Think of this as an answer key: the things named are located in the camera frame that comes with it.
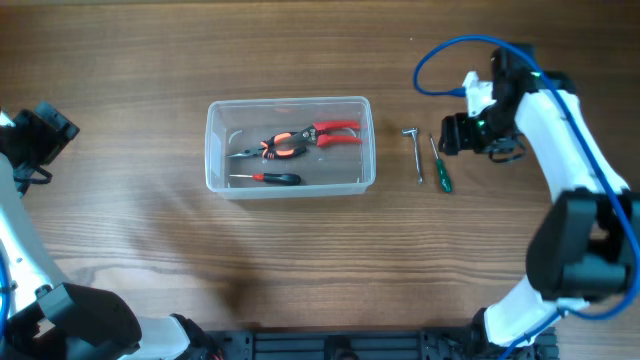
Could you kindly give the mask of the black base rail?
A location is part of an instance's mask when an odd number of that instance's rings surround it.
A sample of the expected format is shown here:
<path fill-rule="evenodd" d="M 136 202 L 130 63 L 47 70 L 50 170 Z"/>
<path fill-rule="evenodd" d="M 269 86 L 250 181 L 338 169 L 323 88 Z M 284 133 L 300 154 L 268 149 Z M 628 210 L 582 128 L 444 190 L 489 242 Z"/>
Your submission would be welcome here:
<path fill-rule="evenodd" d="M 361 360 L 557 359 L 555 330 L 538 335 L 512 351 L 482 344 L 463 327 L 412 331 L 253 332 L 213 331 L 214 342 L 228 360 L 334 359 L 338 349 Z"/>

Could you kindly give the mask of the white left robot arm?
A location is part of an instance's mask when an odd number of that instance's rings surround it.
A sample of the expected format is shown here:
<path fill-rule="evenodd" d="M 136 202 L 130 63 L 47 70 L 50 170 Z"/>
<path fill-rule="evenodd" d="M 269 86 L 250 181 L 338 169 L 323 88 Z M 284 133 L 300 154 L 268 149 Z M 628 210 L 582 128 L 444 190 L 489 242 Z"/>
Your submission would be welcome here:
<path fill-rule="evenodd" d="M 49 165 L 80 129 L 47 102 L 1 117 L 1 356 L 4 359 L 221 359 L 177 314 L 138 317 L 117 294 L 70 282 L 22 198 L 50 183 Z"/>

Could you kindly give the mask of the green handled screwdriver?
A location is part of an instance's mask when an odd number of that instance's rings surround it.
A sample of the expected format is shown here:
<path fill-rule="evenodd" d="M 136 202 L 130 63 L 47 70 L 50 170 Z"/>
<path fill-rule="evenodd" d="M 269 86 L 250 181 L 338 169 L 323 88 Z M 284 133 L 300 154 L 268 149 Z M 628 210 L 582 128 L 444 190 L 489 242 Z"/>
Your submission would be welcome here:
<path fill-rule="evenodd" d="M 432 134 L 429 134 L 429 140 L 430 140 L 430 143 L 431 143 L 432 150 L 434 152 L 436 170 L 437 170 L 437 174 L 438 174 L 438 178 L 439 178 L 439 183 L 440 183 L 441 189 L 445 193 L 451 193 L 453 191 L 451 179 L 450 179 L 449 174 L 448 174 L 448 172 L 446 170 L 446 167 L 445 167 L 445 164 L 444 164 L 443 160 L 439 156 L 439 152 L 438 152 L 438 149 L 436 147 L 436 144 L 435 144 L 435 141 L 434 141 L 434 138 L 433 138 Z"/>

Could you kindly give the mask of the silver L-shaped socket wrench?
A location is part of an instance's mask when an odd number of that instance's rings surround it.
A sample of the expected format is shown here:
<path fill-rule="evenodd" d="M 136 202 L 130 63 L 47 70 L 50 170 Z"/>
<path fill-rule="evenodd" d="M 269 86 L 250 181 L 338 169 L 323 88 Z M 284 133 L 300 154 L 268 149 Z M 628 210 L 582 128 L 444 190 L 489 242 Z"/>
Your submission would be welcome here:
<path fill-rule="evenodd" d="M 404 137 L 410 137 L 413 141 L 414 158 L 415 158 L 416 171 L 417 171 L 417 182 L 419 184 L 423 184 L 424 177 L 423 177 L 423 169 L 422 169 L 420 145 L 419 145 L 419 129 L 416 127 L 404 128 L 401 130 L 401 133 Z"/>

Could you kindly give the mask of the black red handled screwdriver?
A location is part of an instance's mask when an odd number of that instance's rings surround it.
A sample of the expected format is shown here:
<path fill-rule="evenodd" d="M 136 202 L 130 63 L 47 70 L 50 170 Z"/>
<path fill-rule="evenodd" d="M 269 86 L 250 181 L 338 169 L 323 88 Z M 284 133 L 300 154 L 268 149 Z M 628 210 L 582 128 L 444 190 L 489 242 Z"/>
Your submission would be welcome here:
<path fill-rule="evenodd" d="M 233 174 L 232 177 L 252 179 L 257 182 L 276 184 L 276 185 L 282 185 L 282 186 L 297 186 L 297 185 L 300 185 L 302 182 L 302 179 L 299 175 L 291 174 L 291 173 L 259 173 L 259 174 L 252 174 L 252 175 Z"/>

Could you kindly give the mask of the clear plastic container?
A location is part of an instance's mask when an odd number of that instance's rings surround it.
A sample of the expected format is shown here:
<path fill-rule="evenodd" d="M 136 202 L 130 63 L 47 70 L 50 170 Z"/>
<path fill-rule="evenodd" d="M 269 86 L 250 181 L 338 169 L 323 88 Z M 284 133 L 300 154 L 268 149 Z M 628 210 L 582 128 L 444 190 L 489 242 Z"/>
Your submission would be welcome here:
<path fill-rule="evenodd" d="M 208 109 L 207 187 L 227 200 L 361 194 L 376 179 L 361 96 L 224 100 Z"/>

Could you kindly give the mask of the orange black long-nose pliers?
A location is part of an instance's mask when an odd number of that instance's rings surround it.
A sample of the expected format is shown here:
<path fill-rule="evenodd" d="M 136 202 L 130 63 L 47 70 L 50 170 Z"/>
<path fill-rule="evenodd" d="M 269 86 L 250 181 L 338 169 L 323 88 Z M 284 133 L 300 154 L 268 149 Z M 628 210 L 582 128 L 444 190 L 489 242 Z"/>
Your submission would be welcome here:
<path fill-rule="evenodd" d="M 285 146 L 295 135 L 295 132 L 283 132 L 262 141 L 258 146 L 229 155 L 229 158 L 262 157 L 267 160 L 287 160 L 298 157 L 307 151 L 307 147 Z"/>

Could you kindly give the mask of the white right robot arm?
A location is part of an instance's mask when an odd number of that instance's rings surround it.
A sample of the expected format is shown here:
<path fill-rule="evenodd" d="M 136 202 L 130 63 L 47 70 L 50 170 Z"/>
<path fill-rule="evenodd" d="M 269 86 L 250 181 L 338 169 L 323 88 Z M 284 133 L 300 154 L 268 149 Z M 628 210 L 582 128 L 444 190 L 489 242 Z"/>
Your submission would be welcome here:
<path fill-rule="evenodd" d="M 529 45 L 497 48 L 492 78 L 469 72 L 456 94 L 467 110 L 442 121 L 438 149 L 472 150 L 495 163 L 518 158 L 527 141 L 548 183 L 552 208 L 526 254 L 524 278 L 499 302 L 478 311 L 466 352 L 510 353 L 572 314 L 614 295 L 628 306 L 639 292 L 639 196 L 612 169 L 581 114 L 572 81 L 543 72 Z"/>

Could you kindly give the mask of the red handled snips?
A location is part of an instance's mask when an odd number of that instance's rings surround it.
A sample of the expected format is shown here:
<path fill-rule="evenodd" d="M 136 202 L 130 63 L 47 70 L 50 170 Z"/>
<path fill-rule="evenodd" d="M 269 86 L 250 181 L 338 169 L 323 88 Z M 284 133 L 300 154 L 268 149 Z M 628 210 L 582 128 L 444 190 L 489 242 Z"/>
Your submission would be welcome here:
<path fill-rule="evenodd" d="M 284 140 L 284 143 L 305 143 L 317 147 L 328 147 L 336 144 L 361 144 L 362 140 L 355 135 L 337 134 L 341 130 L 359 130 L 358 121 L 335 120 L 315 122 L 309 127 L 296 132 Z"/>

